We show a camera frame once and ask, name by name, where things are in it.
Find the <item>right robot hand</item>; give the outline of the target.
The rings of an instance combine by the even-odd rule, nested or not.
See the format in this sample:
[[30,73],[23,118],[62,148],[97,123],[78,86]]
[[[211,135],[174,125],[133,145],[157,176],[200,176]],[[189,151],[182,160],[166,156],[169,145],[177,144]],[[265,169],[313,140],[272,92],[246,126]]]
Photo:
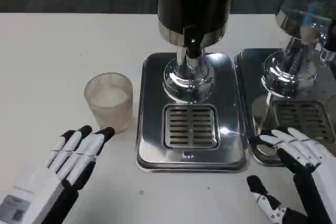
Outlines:
[[256,175],[247,177],[255,203],[271,223],[335,223],[335,156],[295,128],[263,130],[253,144],[273,148],[293,174],[304,213],[284,207]]

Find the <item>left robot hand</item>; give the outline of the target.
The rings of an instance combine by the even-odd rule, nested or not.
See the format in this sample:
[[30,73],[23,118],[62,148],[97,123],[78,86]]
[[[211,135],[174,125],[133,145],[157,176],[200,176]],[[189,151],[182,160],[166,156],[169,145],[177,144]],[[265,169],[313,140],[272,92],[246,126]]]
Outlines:
[[105,143],[108,126],[85,125],[58,137],[46,161],[24,170],[1,201],[1,223],[63,223],[88,182]]

